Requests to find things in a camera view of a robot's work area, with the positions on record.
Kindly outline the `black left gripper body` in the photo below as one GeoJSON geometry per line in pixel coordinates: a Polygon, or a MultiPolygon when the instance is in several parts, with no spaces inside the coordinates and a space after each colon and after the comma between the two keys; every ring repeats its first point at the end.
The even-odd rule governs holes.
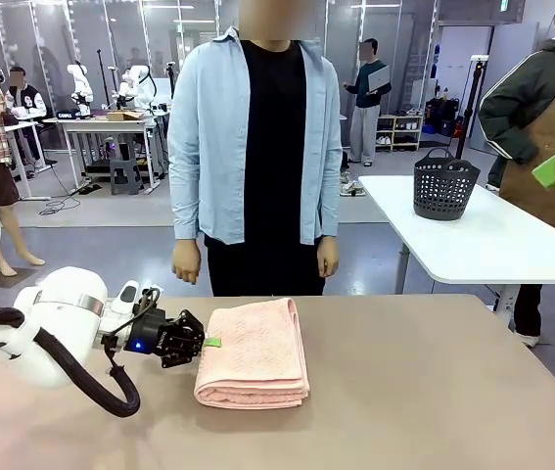
{"type": "Polygon", "coordinates": [[[132,353],[165,356],[182,346],[182,341],[176,333],[178,328],[171,318],[165,316],[165,311],[152,308],[130,325],[126,350],[132,353]]]}

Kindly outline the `person's right hand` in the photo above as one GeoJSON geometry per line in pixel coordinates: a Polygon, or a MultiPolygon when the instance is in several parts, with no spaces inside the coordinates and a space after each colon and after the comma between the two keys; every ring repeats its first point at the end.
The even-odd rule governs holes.
{"type": "Polygon", "coordinates": [[[201,252],[196,240],[178,240],[172,254],[172,271],[185,283],[195,285],[200,275],[201,252]]]}

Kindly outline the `person's left hand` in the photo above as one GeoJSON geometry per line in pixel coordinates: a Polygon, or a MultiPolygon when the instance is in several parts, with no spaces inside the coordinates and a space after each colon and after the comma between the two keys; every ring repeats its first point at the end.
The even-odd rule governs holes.
{"type": "Polygon", "coordinates": [[[340,264],[340,250],[335,236],[323,236],[320,239],[317,261],[320,277],[329,278],[336,273],[340,264]]]}

